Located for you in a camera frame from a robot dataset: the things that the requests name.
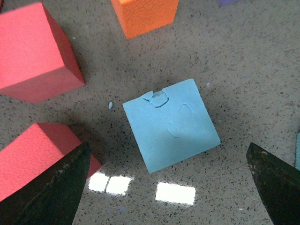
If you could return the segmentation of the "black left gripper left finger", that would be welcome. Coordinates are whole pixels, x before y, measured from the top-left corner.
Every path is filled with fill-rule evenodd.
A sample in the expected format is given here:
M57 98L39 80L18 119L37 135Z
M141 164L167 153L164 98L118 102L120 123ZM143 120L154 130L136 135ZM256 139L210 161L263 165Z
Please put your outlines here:
M70 225L90 166L90 146L80 144L27 185L0 202L2 225Z

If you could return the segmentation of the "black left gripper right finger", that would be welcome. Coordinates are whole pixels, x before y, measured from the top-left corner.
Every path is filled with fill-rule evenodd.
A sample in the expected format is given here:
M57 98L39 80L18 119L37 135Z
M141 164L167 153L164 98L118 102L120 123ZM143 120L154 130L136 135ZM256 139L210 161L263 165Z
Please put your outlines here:
M247 163L259 196L275 225L300 223L300 171L250 143Z

